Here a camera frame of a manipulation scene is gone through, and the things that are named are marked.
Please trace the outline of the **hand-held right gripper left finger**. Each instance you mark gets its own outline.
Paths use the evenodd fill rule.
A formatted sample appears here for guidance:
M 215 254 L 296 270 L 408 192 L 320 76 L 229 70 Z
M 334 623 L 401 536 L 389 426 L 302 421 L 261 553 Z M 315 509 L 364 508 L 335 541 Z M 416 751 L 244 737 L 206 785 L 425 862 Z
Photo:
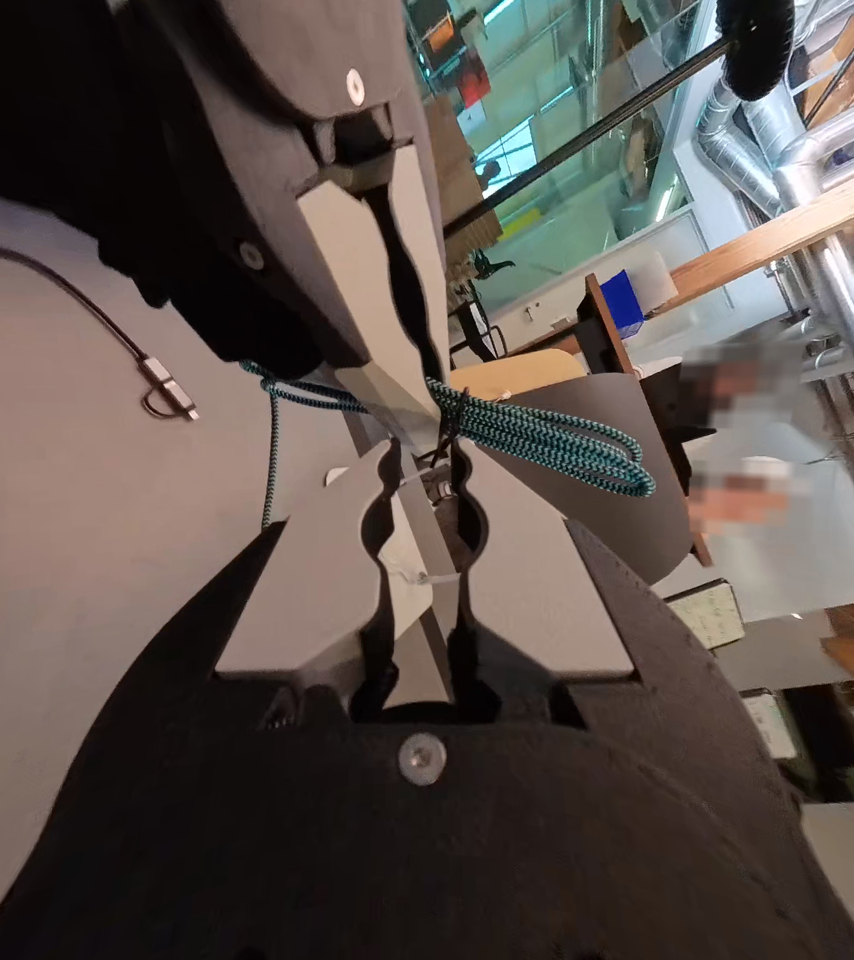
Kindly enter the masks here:
M 217 662 L 224 678 L 265 678 L 298 691 L 334 690 L 353 719 L 380 714 L 399 670 L 380 553 L 394 531 L 401 446 L 386 439 L 284 524 Z

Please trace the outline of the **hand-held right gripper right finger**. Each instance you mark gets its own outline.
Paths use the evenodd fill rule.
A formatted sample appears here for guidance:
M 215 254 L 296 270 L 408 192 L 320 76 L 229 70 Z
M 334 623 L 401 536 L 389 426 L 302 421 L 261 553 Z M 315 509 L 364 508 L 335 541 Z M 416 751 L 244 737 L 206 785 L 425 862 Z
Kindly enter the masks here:
M 451 632 L 461 710 L 560 710 L 572 687 L 637 678 L 571 524 L 474 442 L 452 448 L 467 556 Z

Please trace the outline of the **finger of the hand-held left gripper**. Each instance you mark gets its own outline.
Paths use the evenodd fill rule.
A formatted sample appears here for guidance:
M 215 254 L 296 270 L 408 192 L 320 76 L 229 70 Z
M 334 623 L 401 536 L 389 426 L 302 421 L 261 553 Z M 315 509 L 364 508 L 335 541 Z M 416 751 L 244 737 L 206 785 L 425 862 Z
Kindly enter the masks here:
M 427 378 L 447 383 L 450 374 L 444 245 L 436 234 L 418 150 L 407 145 L 392 156 L 387 186 L 392 284 L 401 326 L 417 348 Z
M 387 186 L 386 225 L 393 228 Z M 317 186 L 300 206 L 360 335 L 360 360 L 350 366 L 328 362 L 338 384 L 408 450 L 433 450 L 441 414 L 428 384 L 433 379 L 425 376 L 397 311 L 391 270 L 395 233 L 385 238 L 371 198 L 355 198 L 332 182 Z

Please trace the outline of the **black twist tie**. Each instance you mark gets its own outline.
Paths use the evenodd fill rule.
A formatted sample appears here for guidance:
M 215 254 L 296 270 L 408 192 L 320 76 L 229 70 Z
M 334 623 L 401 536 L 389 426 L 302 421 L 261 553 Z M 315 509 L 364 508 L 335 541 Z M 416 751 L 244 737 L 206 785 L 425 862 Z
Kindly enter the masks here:
M 448 456 L 449 449 L 460 432 L 470 399 L 469 388 L 460 391 L 447 388 L 447 393 L 451 395 L 455 394 L 456 401 L 451 400 L 450 402 L 453 405 L 449 405 L 441 410 L 437 443 L 429 464 L 430 469 L 436 468 L 439 462 Z

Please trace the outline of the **grey usb hub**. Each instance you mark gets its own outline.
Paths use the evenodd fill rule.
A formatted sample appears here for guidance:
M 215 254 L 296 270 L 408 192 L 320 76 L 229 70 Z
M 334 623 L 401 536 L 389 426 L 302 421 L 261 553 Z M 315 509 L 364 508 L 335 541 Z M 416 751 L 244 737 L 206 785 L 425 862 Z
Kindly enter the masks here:
M 49 282 L 93 317 L 122 346 L 136 362 L 147 384 L 147 389 L 141 397 L 141 407 L 146 414 L 158 421 L 180 419 L 195 422 L 198 420 L 195 404 L 171 376 L 168 369 L 155 356 L 141 349 L 98 304 L 73 282 L 40 260 L 10 247 L 0 246 L 0 261 L 21 267 Z

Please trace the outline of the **person's left hand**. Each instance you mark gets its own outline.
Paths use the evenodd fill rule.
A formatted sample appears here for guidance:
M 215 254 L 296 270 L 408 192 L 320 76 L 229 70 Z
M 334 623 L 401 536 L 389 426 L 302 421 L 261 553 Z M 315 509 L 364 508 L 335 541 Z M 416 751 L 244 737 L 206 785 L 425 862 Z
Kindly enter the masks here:
M 100 261 L 134 282 L 149 306 L 171 305 L 224 362 L 251 361 L 285 380 L 318 369 L 320 351 L 299 318 L 217 247 L 159 143 L 124 131 L 111 147 L 112 198 L 96 233 Z

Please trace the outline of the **plywood cabinet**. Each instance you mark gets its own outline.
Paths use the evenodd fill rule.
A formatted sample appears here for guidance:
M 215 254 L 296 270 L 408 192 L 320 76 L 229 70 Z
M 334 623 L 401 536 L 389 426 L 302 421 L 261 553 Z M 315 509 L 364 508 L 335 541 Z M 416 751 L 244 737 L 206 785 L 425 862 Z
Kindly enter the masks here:
M 457 117 L 446 97 L 425 103 L 433 161 L 438 184 L 443 226 L 447 228 L 463 213 L 483 200 L 480 180 L 473 164 L 473 152 L 457 123 Z M 487 211 L 445 239 L 449 271 L 476 250 L 494 246 L 503 234 L 496 212 Z

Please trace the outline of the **handwritten whiteboard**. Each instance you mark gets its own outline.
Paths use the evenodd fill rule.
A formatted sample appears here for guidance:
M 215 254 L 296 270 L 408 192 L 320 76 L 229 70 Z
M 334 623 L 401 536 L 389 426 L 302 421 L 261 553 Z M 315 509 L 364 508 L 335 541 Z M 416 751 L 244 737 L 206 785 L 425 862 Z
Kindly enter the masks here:
M 732 586 L 725 580 L 705 583 L 666 603 L 708 650 L 745 638 L 745 621 Z
M 800 751 L 775 694 L 761 688 L 744 691 L 741 698 L 771 757 L 776 761 L 797 759 Z

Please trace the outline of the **brown standing desk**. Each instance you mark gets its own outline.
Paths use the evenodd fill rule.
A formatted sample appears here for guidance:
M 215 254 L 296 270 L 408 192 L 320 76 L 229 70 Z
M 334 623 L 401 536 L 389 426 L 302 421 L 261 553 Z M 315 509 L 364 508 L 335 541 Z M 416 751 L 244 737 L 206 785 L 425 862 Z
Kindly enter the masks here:
M 628 374 L 640 381 L 673 473 L 686 497 L 693 469 L 682 442 L 707 437 L 711 432 L 681 421 L 679 361 L 668 361 L 660 371 L 647 374 L 639 373 L 632 365 L 625 341 L 616 330 L 601 294 L 600 284 L 594 273 L 587 275 L 585 297 L 577 307 L 574 337 L 592 374 Z

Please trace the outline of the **small blue storage bin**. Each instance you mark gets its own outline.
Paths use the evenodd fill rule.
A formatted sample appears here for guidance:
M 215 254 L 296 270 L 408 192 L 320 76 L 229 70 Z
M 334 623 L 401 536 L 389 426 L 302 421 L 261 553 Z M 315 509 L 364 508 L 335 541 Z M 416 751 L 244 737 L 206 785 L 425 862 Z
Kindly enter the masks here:
M 600 284 L 614 326 L 625 341 L 637 334 L 646 321 L 635 289 L 626 270 L 620 270 Z

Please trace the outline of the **black stanchion pole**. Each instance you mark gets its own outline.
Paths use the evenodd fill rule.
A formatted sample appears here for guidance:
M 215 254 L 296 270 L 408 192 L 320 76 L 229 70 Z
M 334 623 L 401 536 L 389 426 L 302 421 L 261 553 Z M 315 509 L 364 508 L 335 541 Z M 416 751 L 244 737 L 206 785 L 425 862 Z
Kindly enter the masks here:
M 716 40 L 458 215 L 444 227 L 444 238 L 451 239 L 478 222 L 715 62 L 724 61 L 725 83 L 740 100 L 755 102 L 767 96 L 787 69 L 793 47 L 793 2 L 717 2 L 716 14 L 720 32 Z

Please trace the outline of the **spiral metal duct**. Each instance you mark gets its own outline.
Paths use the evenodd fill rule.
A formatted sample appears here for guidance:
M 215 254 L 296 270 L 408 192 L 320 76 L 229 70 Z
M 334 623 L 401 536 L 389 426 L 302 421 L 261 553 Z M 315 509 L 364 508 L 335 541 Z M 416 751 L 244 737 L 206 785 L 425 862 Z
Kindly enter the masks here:
M 718 78 L 698 115 L 697 149 L 703 161 L 734 192 L 739 191 L 769 219 L 781 212 L 781 200 L 769 163 L 760 148 L 735 124 L 741 100 L 725 78 Z

